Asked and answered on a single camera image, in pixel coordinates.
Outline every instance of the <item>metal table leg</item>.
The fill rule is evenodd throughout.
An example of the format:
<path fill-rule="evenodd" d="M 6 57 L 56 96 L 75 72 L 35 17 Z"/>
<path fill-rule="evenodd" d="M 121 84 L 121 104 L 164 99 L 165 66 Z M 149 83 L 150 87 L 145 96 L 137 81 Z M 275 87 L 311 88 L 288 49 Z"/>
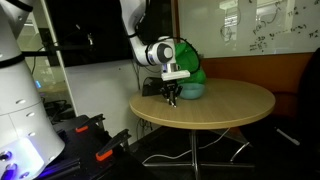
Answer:
<path fill-rule="evenodd" d="M 191 153 L 192 153 L 192 166 L 195 173 L 196 180 L 200 180 L 200 169 L 198 164 L 198 142 L 196 130 L 191 130 Z"/>

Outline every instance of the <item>black chair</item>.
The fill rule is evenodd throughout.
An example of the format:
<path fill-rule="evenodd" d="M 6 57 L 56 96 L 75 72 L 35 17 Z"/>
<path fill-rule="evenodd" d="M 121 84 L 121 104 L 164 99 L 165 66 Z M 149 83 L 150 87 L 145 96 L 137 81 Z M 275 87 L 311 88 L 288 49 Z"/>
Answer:
<path fill-rule="evenodd" d="M 296 119 L 270 115 L 240 127 L 256 150 L 257 170 L 311 175 L 320 169 L 320 48 L 301 76 L 296 98 Z"/>

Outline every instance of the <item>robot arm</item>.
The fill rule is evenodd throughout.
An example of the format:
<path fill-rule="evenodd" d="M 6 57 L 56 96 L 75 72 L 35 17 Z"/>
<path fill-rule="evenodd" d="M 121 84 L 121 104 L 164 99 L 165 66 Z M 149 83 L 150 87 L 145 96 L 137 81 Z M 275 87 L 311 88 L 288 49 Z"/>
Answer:
<path fill-rule="evenodd" d="M 161 77 L 164 81 L 189 77 L 189 71 L 179 71 L 176 65 L 172 38 L 160 37 L 156 43 L 144 45 L 137 36 L 135 26 L 145 16 L 146 1 L 148 0 L 120 0 L 123 23 L 136 61 L 142 66 L 162 65 Z"/>
<path fill-rule="evenodd" d="M 64 148 L 16 41 L 34 1 L 0 0 L 1 179 L 34 179 Z"/>

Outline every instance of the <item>round wooden table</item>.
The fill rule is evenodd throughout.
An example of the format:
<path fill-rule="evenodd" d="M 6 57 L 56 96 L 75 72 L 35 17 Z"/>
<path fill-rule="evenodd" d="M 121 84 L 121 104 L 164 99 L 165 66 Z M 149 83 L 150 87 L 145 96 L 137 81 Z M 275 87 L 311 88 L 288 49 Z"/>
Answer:
<path fill-rule="evenodd" d="M 178 98 L 177 107 L 170 106 L 161 95 L 142 97 L 137 92 L 130 99 L 131 110 L 137 116 L 159 125 L 192 130 L 192 162 L 186 165 L 193 166 L 198 180 L 196 130 L 253 123 L 270 114 L 274 105 L 275 97 L 267 89 L 227 79 L 207 79 L 205 92 L 199 99 Z"/>

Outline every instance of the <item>green plush toy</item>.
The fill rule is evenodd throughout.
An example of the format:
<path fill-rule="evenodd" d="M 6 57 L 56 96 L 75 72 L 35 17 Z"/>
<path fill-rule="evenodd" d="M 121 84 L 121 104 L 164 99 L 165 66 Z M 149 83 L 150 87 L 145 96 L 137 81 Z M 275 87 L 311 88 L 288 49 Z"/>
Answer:
<path fill-rule="evenodd" d="M 178 80 L 178 84 L 200 83 L 206 81 L 206 74 L 201 68 L 200 60 L 196 50 L 188 43 L 178 43 L 175 45 L 176 61 L 180 70 L 188 70 L 190 77 Z"/>

